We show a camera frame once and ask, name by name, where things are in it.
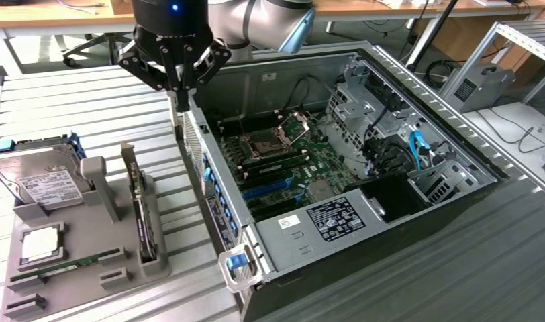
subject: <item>motherboard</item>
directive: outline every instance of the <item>motherboard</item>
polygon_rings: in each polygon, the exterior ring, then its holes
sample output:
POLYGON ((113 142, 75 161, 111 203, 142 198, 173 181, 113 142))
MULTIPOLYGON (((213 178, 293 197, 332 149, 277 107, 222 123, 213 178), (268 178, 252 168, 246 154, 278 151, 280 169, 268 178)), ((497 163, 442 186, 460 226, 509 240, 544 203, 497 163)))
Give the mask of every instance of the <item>motherboard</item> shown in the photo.
POLYGON ((276 127, 221 137, 219 147, 257 221, 338 195, 356 180, 324 136, 324 126, 313 115, 293 112, 276 127))

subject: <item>hard drive label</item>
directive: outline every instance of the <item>hard drive label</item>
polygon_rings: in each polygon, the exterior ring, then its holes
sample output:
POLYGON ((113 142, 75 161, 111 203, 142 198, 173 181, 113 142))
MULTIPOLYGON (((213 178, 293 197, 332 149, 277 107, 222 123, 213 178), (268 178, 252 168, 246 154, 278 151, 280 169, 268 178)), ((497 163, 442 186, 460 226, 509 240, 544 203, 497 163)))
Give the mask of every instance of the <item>hard drive label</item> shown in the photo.
POLYGON ((18 179, 30 197, 41 205, 51 205, 82 197, 67 170, 18 179))
POLYGON ((328 242, 366 227, 346 197, 329 201, 306 212, 328 242))

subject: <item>blue pcie slot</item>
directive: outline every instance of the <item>blue pcie slot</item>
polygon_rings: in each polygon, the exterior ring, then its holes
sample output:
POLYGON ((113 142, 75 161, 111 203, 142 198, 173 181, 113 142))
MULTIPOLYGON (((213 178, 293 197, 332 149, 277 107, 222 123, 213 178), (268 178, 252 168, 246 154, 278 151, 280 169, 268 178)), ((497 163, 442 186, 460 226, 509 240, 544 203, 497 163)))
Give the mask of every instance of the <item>blue pcie slot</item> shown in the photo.
POLYGON ((289 179, 285 179, 284 181, 280 181, 274 184, 270 184, 268 186, 262 186, 261 188, 252 189, 249 191, 243 192, 243 199, 252 199, 256 197, 260 197, 262 195, 266 195, 268 193, 273 193, 274 191, 282 190, 282 189, 289 189, 290 185, 293 184, 293 177, 289 179))

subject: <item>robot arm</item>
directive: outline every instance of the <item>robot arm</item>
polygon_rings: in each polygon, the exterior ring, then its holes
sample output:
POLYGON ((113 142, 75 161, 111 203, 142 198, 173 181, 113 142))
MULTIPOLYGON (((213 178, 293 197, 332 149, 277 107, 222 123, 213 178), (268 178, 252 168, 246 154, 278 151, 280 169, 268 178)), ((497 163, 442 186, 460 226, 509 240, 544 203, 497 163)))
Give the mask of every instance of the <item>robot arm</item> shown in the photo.
POLYGON ((177 111, 190 109, 189 93, 206 84, 230 58, 209 27, 206 0, 133 0, 135 46, 119 56, 119 65, 153 89, 177 100, 177 111), (165 72, 142 58, 147 56, 165 72))

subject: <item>black cable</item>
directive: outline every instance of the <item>black cable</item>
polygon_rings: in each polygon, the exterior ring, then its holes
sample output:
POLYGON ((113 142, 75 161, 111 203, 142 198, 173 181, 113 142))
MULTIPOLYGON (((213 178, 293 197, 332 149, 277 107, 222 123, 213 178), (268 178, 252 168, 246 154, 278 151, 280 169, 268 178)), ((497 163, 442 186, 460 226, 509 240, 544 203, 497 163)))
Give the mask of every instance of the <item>black cable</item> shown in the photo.
POLYGON ((385 22, 382 22, 382 23, 376 23, 376 22, 368 20, 368 22, 370 22, 373 25, 386 25, 389 23, 389 21, 390 20, 385 20, 385 22))
POLYGON ((286 111, 286 109, 289 108, 290 102, 293 101, 293 96, 294 96, 294 94, 296 94, 297 88, 298 88, 300 84, 301 84, 304 81, 306 81, 306 83, 308 83, 308 85, 306 85, 306 92, 305 92, 305 95, 304 95, 304 97, 302 97, 302 99, 301 99, 301 105, 304 104, 304 101, 305 101, 305 99, 308 99, 309 93, 310 93, 310 79, 314 79, 314 80, 318 82, 318 84, 321 84, 322 86, 325 86, 325 83, 322 82, 322 80, 321 80, 317 76, 310 75, 310 74, 302 76, 302 77, 298 79, 298 81, 297 81, 297 83, 296 83, 296 85, 294 85, 294 87, 293 87, 293 91, 290 92, 288 101, 286 101, 285 105, 282 106, 282 111, 286 111))
POLYGON ((386 105, 384 107, 384 110, 381 112, 381 114, 377 116, 377 119, 374 120, 374 122, 369 125, 369 127, 366 128, 366 131, 364 133, 364 141, 366 144, 366 136, 369 135, 369 132, 374 129, 374 127, 377 126, 377 124, 382 121, 384 115, 386 114, 386 112, 390 109, 390 101, 392 101, 392 94, 389 97, 389 101, 386 102, 386 105))
POLYGON ((378 153, 377 158, 374 159, 374 171, 381 170, 381 166, 382 166, 381 158, 382 158, 382 156, 385 154, 385 150, 386 150, 386 148, 389 146, 396 147, 400 150, 400 152, 404 153, 404 155, 410 160, 410 163, 413 165, 413 169, 416 169, 418 163, 417 163, 417 161, 414 159, 414 155, 412 154, 412 152, 408 151, 408 149, 398 142, 389 141, 382 145, 381 152, 378 153))
POLYGON ((374 27, 372 27, 365 21, 362 23, 366 25, 368 28, 370 28, 376 32, 380 32, 382 35, 385 35, 385 37, 389 35, 389 32, 394 32, 394 31, 400 30, 405 26, 405 24, 401 24, 397 28, 394 28, 392 30, 378 30, 374 27))
POLYGON ((497 102, 498 102, 502 98, 504 98, 504 97, 501 97, 501 98, 498 98, 498 99, 496 100, 496 102, 492 104, 492 107, 489 108, 489 110, 490 110, 501 119, 504 119, 504 120, 506 120, 509 123, 514 124, 514 125, 524 131, 522 137, 521 137, 517 141, 509 141, 509 140, 506 140, 506 139, 501 136, 500 132, 494 129, 493 125, 488 122, 486 118, 482 116, 482 114, 480 113, 480 111, 477 111, 477 114, 478 114, 480 117, 482 118, 484 122, 485 122, 486 125, 492 128, 492 130, 494 131, 494 133, 497 134, 497 136, 500 137, 500 139, 501 139, 504 142, 506 142, 506 143, 509 143, 509 144, 516 144, 516 143, 518 144, 518 150, 520 150, 521 153, 530 153, 530 152, 534 152, 534 151, 537 151, 537 150, 545 148, 545 141, 542 141, 540 138, 537 138, 537 137, 532 134, 532 132, 533 132, 533 130, 534 130, 533 127, 530 127, 529 129, 525 129, 516 121, 512 121, 510 119, 508 119, 506 117, 504 117, 501 114, 498 114, 498 113, 493 110, 494 105, 497 104, 497 102), (537 148, 533 148, 532 150, 522 150, 522 142, 524 142, 524 139, 525 139, 528 136, 532 136, 533 138, 536 138, 544 145, 542 145, 542 146, 538 146, 537 148))
MULTIPOLYGON (((489 53, 488 55, 484 55, 482 57, 480 57, 480 59, 494 56, 498 52, 501 52, 506 48, 508 46, 504 46, 502 48, 497 48, 494 52, 489 53)), ((438 66, 442 66, 448 70, 448 74, 450 75, 456 69, 454 64, 461 63, 461 62, 466 62, 466 60, 436 60, 434 62, 432 62, 430 65, 428 65, 426 72, 424 73, 425 83, 437 89, 441 88, 445 82, 440 82, 433 79, 432 70, 437 68, 438 66)))
POLYGON ((408 44, 409 44, 409 42, 410 42, 410 37, 412 37, 413 34, 414 34, 416 28, 418 27, 418 23, 420 23, 420 21, 422 20, 424 12, 426 12, 428 3, 429 3, 429 0, 426 0, 426 3, 424 4, 424 8, 422 8, 422 12, 420 13, 420 17, 418 17, 418 19, 414 21, 413 28, 410 29, 410 32, 408 33, 405 45, 402 46, 402 50, 400 51, 398 59, 402 59, 402 58, 404 58, 402 54, 405 53, 405 49, 406 49, 406 46, 408 46, 408 44))
POLYGON ((530 4, 524 0, 522 3, 525 4, 525 7, 528 7, 528 16, 532 15, 532 6, 530 4))

